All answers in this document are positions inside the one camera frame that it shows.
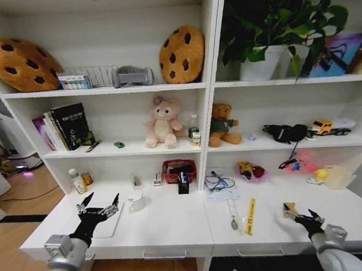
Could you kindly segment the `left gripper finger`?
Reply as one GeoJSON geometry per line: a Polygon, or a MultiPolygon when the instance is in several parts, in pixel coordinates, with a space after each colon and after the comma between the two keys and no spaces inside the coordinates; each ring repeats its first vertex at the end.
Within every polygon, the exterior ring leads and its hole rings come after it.
{"type": "Polygon", "coordinates": [[[111,205],[108,205],[107,207],[100,209],[96,213],[96,219],[109,219],[111,216],[114,216],[116,212],[118,212],[119,195],[120,194],[117,193],[111,205]]]}
{"type": "Polygon", "coordinates": [[[81,202],[81,204],[77,204],[77,211],[78,213],[86,213],[86,207],[89,204],[90,200],[92,199],[94,193],[91,193],[90,195],[88,195],[86,198],[84,198],[84,200],[81,202]]]}

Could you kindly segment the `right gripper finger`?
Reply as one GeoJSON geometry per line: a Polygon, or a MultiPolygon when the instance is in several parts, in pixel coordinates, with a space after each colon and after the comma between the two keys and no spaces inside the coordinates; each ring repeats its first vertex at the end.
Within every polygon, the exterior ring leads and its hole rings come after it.
{"type": "Polygon", "coordinates": [[[291,220],[295,220],[298,216],[298,212],[296,211],[295,203],[283,203],[283,217],[291,220]]]}
{"type": "Polygon", "coordinates": [[[317,223],[323,224],[325,222],[325,219],[322,218],[319,214],[315,213],[313,210],[309,209],[309,213],[317,223]]]}

